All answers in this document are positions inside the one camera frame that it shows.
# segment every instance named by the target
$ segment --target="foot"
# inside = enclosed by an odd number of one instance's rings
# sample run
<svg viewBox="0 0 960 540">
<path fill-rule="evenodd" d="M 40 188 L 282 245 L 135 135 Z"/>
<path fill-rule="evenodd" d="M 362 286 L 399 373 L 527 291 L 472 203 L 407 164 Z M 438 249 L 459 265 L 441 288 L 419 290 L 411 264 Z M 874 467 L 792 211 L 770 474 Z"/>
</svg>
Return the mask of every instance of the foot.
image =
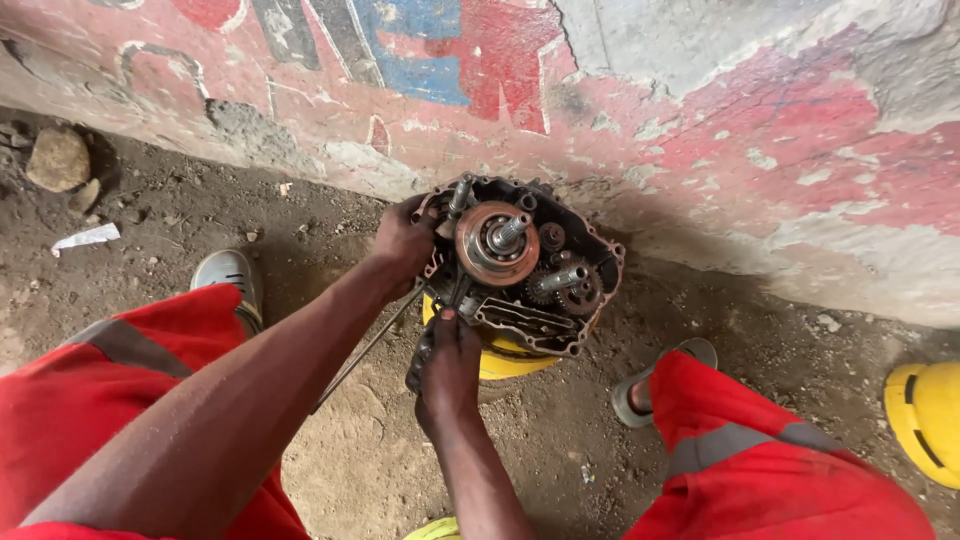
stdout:
<svg viewBox="0 0 960 540">
<path fill-rule="evenodd" d="M 239 248 L 220 250 L 207 256 L 197 266 L 190 281 L 190 290 L 230 283 L 241 293 L 237 318 L 248 337 L 263 331 L 263 285 L 253 260 Z"/>
<path fill-rule="evenodd" d="M 677 347 L 664 351 L 660 356 L 669 351 L 682 351 L 700 360 L 707 367 L 713 369 L 717 367 L 717 353 L 710 342 L 702 337 L 687 339 Z M 653 423 L 654 409 L 650 400 L 649 378 L 655 366 L 656 362 L 654 366 L 650 366 L 643 372 L 624 379 L 611 393 L 613 410 L 620 421 L 631 428 L 642 428 Z"/>
</svg>

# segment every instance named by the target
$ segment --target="gear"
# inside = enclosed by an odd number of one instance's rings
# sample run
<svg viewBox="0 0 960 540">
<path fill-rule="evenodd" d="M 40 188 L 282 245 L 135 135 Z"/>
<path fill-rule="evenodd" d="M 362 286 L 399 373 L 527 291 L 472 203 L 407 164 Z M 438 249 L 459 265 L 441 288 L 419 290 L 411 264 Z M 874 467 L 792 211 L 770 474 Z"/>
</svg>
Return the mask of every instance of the gear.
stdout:
<svg viewBox="0 0 960 540">
<path fill-rule="evenodd" d="M 550 271 L 542 266 L 534 270 L 523 284 L 523 298 L 537 306 L 547 306 L 551 304 L 555 299 L 553 293 L 543 294 L 534 290 L 534 283 L 540 282 L 540 280 L 549 275 Z"/>
<path fill-rule="evenodd" d="M 571 315 L 590 315 L 600 305 L 603 298 L 603 282 L 600 280 L 600 273 L 597 269 L 582 258 L 577 258 L 566 262 L 562 268 L 570 266 L 584 265 L 587 268 L 587 278 L 582 282 L 560 289 L 555 293 L 555 298 L 560 307 Z"/>
</svg>

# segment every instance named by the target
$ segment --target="hand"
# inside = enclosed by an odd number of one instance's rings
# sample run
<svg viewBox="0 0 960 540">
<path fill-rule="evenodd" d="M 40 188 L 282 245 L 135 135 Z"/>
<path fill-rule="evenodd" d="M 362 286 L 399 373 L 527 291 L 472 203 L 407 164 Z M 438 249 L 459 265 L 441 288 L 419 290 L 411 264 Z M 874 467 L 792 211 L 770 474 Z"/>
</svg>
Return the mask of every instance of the hand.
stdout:
<svg viewBox="0 0 960 540">
<path fill-rule="evenodd" d="M 414 412 L 426 436 L 436 442 L 460 423 L 480 421 L 480 336 L 453 309 L 431 320 L 434 345 L 426 362 L 411 373 L 420 395 Z"/>
<path fill-rule="evenodd" d="M 382 260 L 391 277 L 396 278 L 394 300 L 410 291 L 414 278 L 433 256 L 435 214 L 425 212 L 416 224 L 411 222 L 424 196 L 417 195 L 389 207 L 376 229 L 371 258 Z"/>
</svg>

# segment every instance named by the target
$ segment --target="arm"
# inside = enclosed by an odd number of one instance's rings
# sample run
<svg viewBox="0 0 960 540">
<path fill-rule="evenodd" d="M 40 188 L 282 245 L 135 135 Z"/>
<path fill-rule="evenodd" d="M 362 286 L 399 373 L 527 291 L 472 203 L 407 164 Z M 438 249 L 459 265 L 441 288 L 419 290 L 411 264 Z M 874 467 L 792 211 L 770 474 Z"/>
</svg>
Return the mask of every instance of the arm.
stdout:
<svg viewBox="0 0 960 540">
<path fill-rule="evenodd" d="M 290 317 L 151 405 L 23 522 L 215 538 L 250 500 L 344 360 L 433 250 L 420 198 L 387 210 L 373 253 Z"/>
<path fill-rule="evenodd" d="M 416 374 L 417 420 L 433 441 L 467 540 L 536 538 L 477 405 L 480 337 L 452 309 L 441 311 L 436 345 Z"/>
</svg>

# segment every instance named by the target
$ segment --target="blue paint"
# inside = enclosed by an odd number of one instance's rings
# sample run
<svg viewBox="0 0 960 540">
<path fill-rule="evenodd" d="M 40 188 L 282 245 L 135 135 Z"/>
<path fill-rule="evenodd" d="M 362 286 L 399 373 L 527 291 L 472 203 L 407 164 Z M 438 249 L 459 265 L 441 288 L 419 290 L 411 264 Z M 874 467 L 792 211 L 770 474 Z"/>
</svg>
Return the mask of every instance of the blue paint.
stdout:
<svg viewBox="0 0 960 540">
<path fill-rule="evenodd" d="M 376 58 L 384 84 L 397 92 L 444 105 L 470 104 L 460 89 L 460 59 L 408 59 L 392 54 L 377 39 L 377 29 L 420 39 L 460 35 L 459 0 L 381 0 L 396 7 L 384 21 L 374 0 L 353 0 L 360 26 Z"/>
</svg>

